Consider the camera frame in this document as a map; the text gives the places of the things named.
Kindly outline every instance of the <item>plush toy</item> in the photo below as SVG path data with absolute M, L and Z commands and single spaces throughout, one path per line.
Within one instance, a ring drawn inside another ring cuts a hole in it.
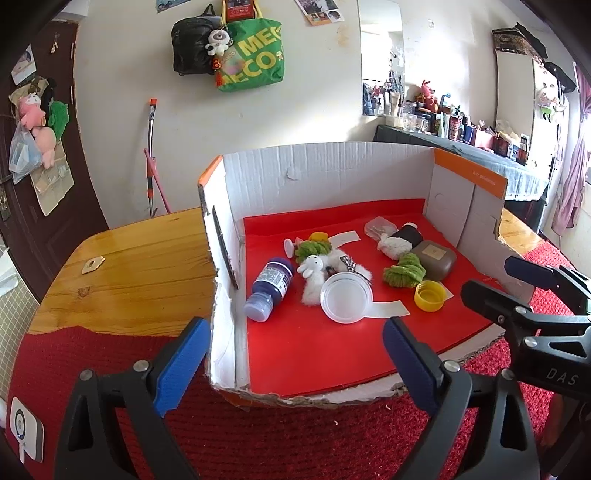
M 426 82 L 423 80 L 423 84 L 421 85 L 421 93 L 424 97 L 423 103 L 425 104 L 425 108 L 431 110 L 433 113 L 437 113 L 439 111 L 439 103 L 433 95 L 433 90 L 429 87 L 429 83 L 431 81 Z
M 372 274 L 363 265 L 359 265 L 354 260 L 343 252 L 340 248 L 335 248 L 328 255 L 319 255 L 327 272 L 334 273 L 351 272 L 358 273 L 367 281 L 371 282 Z
M 56 133 L 49 127 L 34 127 L 31 133 L 43 156 L 43 166 L 52 168 L 56 164 Z
M 56 140 L 60 141 L 60 138 L 66 129 L 66 125 L 70 121 L 68 106 L 64 102 L 53 102 L 49 108 L 51 115 L 47 121 L 47 126 L 53 129 L 56 133 Z
M 301 302 L 309 307 L 320 305 L 320 291 L 326 281 L 326 272 L 324 271 L 324 262 L 317 255 L 310 255 L 298 269 L 302 277 L 306 279 L 304 293 L 301 296 Z
M 405 223 L 392 236 L 383 233 L 381 240 L 378 242 L 378 250 L 392 260 L 398 260 L 422 241 L 423 236 L 419 233 L 417 226 L 414 223 Z
M 332 250 L 330 242 L 313 242 L 306 240 L 300 243 L 295 251 L 295 261 L 301 264 L 310 255 L 327 255 Z
M 234 41 L 230 38 L 230 34 L 225 30 L 214 30 L 209 34 L 209 43 L 205 45 L 207 54 L 210 56 L 217 55 L 223 57 L 226 50 L 232 46 Z
M 18 101 L 18 113 L 21 117 L 21 124 L 31 130 L 33 127 L 44 127 L 45 112 L 41 110 L 41 99 L 36 93 L 22 97 Z
M 415 254 L 406 254 L 400 258 L 398 265 L 384 268 L 384 281 L 391 287 L 414 288 L 425 278 L 427 271 Z

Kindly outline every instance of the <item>wooden table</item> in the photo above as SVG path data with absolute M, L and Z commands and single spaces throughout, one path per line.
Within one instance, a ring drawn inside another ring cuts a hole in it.
M 505 242 L 526 254 L 544 241 L 503 210 Z M 98 270 L 82 275 L 91 258 Z M 215 268 L 201 209 L 99 233 L 79 246 L 51 285 L 29 333 L 82 326 L 99 333 L 177 336 L 212 312 Z

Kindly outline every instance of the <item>door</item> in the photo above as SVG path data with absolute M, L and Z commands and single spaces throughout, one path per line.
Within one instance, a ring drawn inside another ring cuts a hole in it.
M 0 220 L 0 232 L 10 248 L 14 264 L 38 301 L 45 296 L 68 257 L 86 238 L 107 230 L 90 181 L 80 142 L 74 102 L 74 50 L 77 24 L 50 22 L 31 43 L 37 74 L 56 81 L 55 100 L 69 104 L 70 122 L 62 136 L 74 185 L 48 215 L 44 216 L 27 177 L 17 185 L 2 186 L 10 217 Z M 57 42 L 52 54 L 51 48 Z M 15 86 L 10 75 L 0 81 L 0 173 L 9 175 L 10 142 L 15 130 L 8 95 Z M 0 204 L 3 199 L 0 191 Z

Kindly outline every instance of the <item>red mat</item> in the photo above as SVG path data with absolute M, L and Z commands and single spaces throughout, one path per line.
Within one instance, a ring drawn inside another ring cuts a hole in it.
M 550 244 L 538 247 L 526 258 L 541 265 L 570 265 Z M 568 312 L 554 294 L 541 290 L 535 292 L 531 304 L 539 313 Z M 61 420 L 78 373 L 87 367 L 99 373 L 123 370 L 137 359 L 152 358 L 167 341 L 100 335 L 82 328 L 25 335 L 8 398 L 17 395 L 45 426 L 44 462 L 27 459 L 25 463 L 36 480 L 53 478 Z M 466 368 L 496 374 L 508 365 L 509 349 L 501 340 L 469 361 Z M 522 389 L 534 431 L 539 435 L 551 394 L 528 385 L 522 385 Z M 426 421 L 427 416 L 414 407 L 408 395 L 337 410 L 242 411 L 214 392 L 202 372 L 195 376 L 179 409 L 166 417 L 180 447 L 204 480 L 389 479 L 409 454 Z M 441 479 L 453 477 L 472 421 L 470 412 Z M 125 418 L 122 429 L 140 478 L 150 478 Z M 18 451 L 10 432 L 7 437 Z
M 345 244 L 341 249 L 374 275 L 374 301 L 401 300 L 410 312 L 404 322 L 413 334 L 437 353 L 449 350 L 490 325 L 462 305 L 462 285 L 470 279 L 496 283 L 478 273 L 456 251 L 456 265 L 443 281 L 455 296 L 439 312 L 426 313 L 415 305 L 414 289 L 392 288 L 382 281 L 384 268 L 395 262 L 378 251 L 377 243 L 363 231 L 367 222 L 383 216 L 398 227 L 413 222 L 425 240 L 453 248 L 422 216 L 423 206 L 423 199 L 386 200 L 245 218 L 246 289 L 251 291 L 252 283 L 270 258 L 285 256 L 285 238 L 305 239 L 314 231 L 332 236 L 355 230 L 361 241 Z M 253 392 L 282 397 L 321 393 L 359 385 L 395 371 L 382 343 L 385 319 L 340 325 L 331 321 L 320 306 L 303 305 L 303 290 L 304 279 L 297 274 L 285 299 L 267 322 L 247 322 Z

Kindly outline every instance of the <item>red board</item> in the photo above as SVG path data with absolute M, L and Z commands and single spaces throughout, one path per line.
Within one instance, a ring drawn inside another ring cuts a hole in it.
M 453 271 L 443 281 L 455 295 L 436 313 L 414 304 L 414 289 L 392 288 L 382 281 L 384 268 L 393 262 L 377 250 L 363 226 L 382 216 L 400 228 L 407 222 L 418 226 L 425 240 L 452 248 L 443 235 L 423 217 L 424 200 L 385 200 L 357 203 L 308 212 L 290 212 L 244 219 L 246 233 L 246 287 L 271 257 L 284 257 L 283 240 L 307 239 L 315 231 L 329 236 L 355 230 L 361 237 L 341 247 L 374 275 L 374 301 L 401 300 L 410 312 L 404 322 L 418 340 L 436 352 L 449 350 L 484 330 L 490 323 L 462 305 L 459 293 L 470 279 L 494 283 L 457 253 Z M 306 307 L 301 295 L 304 280 L 298 274 L 265 323 L 247 321 L 251 389 L 257 394 L 292 397 L 340 390 L 395 372 L 382 344 L 384 319 L 363 319 L 352 325 L 331 321 L 321 307 Z

